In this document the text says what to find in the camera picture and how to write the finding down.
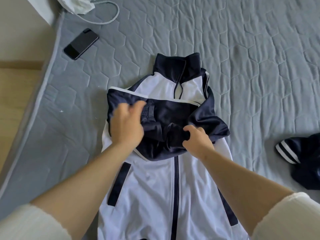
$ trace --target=white cable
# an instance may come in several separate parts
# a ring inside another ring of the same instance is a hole
[[[113,19],[111,19],[111,20],[108,21],[108,22],[104,22],[104,23],[91,22],[91,21],[89,21],[89,20],[86,20],[86,19],[82,18],[81,16],[79,16],[79,15],[76,14],[76,13],[73,13],[73,14],[74,14],[74,15],[77,15],[79,18],[81,18],[82,20],[84,20],[84,21],[86,21],[86,22],[88,22],[88,23],[90,23],[90,24],[98,24],[98,25],[110,24],[110,23],[112,23],[112,22],[118,17],[119,11],[120,11],[120,10],[119,10],[119,6],[118,6],[118,4],[116,4],[116,3],[113,2],[113,1],[98,1],[98,2],[94,2],[93,4],[101,4],[101,3],[111,3],[111,4],[115,5],[116,8],[117,8],[117,14],[113,17]]]

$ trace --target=navy collar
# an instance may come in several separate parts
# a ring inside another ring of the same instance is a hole
[[[154,62],[154,72],[159,72],[174,83],[185,83],[202,76],[206,70],[200,67],[199,53],[193,53],[186,57],[158,54]]]

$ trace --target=sleeve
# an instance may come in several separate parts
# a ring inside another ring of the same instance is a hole
[[[0,239],[72,240],[61,224],[34,205],[23,205],[0,222]]]
[[[294,193],[278,202],[258,223],[252,240],[315,240],[320,236],[320,205],[306,193]]]

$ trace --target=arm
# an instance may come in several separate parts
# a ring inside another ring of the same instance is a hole
[[[206,167],[249,235],[275,204],[294,193],[217,153],[204,129],[187,125],[184,130],[190,139],[183,146]]]
[[[145,105],[120,104],[111,119],[112,145],[72,177],[31,201],[80,239],[97,214],[123,161],[143,137],[140,116]]]

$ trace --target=gray quilted fabric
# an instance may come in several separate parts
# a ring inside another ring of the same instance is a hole
[[[109,25],[62,13],[37,102],[2,172],[0,219],[101,151],[106,90],[150,73],[157,53],[199,52],[234,161],[303,190],[274,145],[319,132],[320,0],[111,1],[120,15]],[[115,11],[101,4],[86,18],[106,21]],[[73,61],[62,50],[85,28],[100,39]]]

